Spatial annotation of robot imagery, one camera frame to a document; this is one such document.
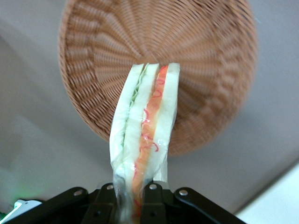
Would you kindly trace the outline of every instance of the screw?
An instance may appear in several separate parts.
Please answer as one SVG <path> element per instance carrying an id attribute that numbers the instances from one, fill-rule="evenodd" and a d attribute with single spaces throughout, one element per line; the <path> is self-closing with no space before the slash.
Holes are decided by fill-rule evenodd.
<path id="1" fill-rule="evenodd" d="M 186 195 L 188 194 L 188 191 L 186 191 L 186 190 L 180 190 L 178 193 L 179 193 L 181 196 L 186 196 Z"/>
<path id="2" fill-rule="evenodd" d="M 75 191 L 74 196 L 79 196 L 81 194 L 82 194 L 82 190 L 80 189 L 80 190 Z"/>
<path id="3" fill-rule="evenodd" d="M 111 189 L 113 189 L 113 185 L 112 184 L 110 184 L 110 185 L 107 186 L 107 190 L 111 190 Z"/>
<path id="4" fill-rule="evenodd" d="M 155 185 L 155 184 L 151 184 L 151 185 L 149 186 L 149 189 L 151 189 L 151 190 L 156 190 L 156 189 L 157 189 L 157 185 Z"/>

